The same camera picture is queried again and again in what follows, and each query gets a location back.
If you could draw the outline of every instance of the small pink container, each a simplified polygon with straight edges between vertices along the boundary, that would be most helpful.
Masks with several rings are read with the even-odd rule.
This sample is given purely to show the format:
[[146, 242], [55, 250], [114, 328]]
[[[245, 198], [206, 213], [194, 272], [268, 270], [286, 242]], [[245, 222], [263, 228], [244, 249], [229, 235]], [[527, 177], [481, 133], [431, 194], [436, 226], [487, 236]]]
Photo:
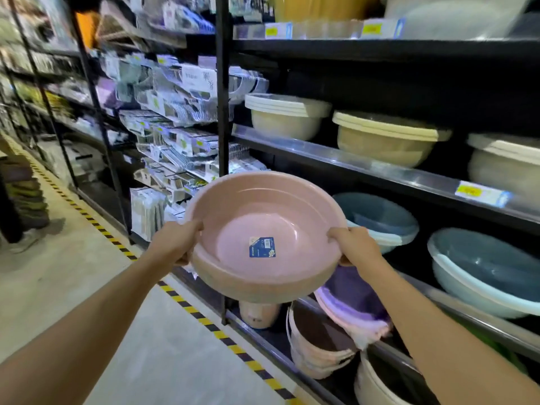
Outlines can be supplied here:
[[341, 257], [326, 233], [347, 227], [339, 205], [320, 187], [270, 171], [213, 181], [191, 200], [185, 217], [204, 223], [192, 255], [201, 279], [253, 303], [293, 301], [322, 286]]

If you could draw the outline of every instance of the concrete floor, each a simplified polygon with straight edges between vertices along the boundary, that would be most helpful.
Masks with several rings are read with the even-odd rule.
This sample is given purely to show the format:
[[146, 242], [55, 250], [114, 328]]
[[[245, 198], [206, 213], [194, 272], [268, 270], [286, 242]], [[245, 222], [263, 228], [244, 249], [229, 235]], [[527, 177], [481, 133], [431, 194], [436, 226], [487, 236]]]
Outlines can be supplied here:
[[[64, 184], [45, 172], [64, 193]], [[29, 250], [0, 248], [0, 361], [24, 346], [124, 270], [130, 260], [37, 176], [51, 226]], [[81, 200], [133, 253], [126, 238]], [[165, 281], [220, 326], [219, 319], [172, 275]], [[317, 404], [230, 327], [223, 331], [300, 400], [272, 388], [158, 286], [145, 299], [124, 341], [89, 396], [88, 405]]]

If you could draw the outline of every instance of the blue product label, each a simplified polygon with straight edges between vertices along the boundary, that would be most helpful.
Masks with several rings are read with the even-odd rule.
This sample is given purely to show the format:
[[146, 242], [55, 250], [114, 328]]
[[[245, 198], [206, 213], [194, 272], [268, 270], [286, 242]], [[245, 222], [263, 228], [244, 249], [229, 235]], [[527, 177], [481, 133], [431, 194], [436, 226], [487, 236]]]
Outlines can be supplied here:
[[274, 238], [249, 238], [249, 257], [275, 257]]

